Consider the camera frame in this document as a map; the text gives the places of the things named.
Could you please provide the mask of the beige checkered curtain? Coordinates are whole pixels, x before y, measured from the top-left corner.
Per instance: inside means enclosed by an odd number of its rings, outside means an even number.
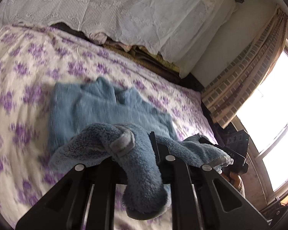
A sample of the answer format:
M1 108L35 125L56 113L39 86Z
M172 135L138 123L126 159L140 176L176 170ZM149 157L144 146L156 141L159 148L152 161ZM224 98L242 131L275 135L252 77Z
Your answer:
M214 123L226 128L273 70L285 48L288 16L279 6L246 48L201 92Z

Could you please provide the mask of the white lace cover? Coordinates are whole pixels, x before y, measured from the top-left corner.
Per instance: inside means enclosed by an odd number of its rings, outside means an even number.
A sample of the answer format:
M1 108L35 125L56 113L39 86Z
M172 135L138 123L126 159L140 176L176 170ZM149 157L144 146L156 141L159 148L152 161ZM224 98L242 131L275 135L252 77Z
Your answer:
M3 0L0 24L62 22L89 39L143 46L187 76L235 0Z

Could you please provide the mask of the purple floral bed sheet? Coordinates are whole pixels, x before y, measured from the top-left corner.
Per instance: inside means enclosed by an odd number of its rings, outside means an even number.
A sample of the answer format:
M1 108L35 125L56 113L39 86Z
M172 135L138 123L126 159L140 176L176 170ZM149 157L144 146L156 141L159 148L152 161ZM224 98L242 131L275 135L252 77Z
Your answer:
M0 213L10 227L59 180L47 167L48 104L55 83L90 83L100 76L135 88L170 114L180 140L199 133L215 142L198 92L65 32L0 25Z

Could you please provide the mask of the white window frame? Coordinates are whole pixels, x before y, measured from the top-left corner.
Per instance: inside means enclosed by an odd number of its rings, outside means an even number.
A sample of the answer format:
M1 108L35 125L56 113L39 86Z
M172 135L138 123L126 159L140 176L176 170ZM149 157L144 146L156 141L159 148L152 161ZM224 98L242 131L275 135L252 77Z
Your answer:
M266 202L271 202L288 190L288 40L233 123L250 135L251 160Z

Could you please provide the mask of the blue fleece zip jacket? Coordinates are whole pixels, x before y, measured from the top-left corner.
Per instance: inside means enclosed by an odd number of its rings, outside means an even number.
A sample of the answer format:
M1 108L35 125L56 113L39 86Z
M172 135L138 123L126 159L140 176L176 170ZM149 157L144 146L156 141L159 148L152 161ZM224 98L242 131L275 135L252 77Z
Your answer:
M127 175L127 214L137 220L155 218L171 204L150 132L188 165L209 165L220 172L233 163L218 147L200 143L200 134L180 141L169 114L143 100L136 89L121 89L102 77L87 84L55 84L48 132L48 165L54 171L64 173L79 163L90 167L113 158Z

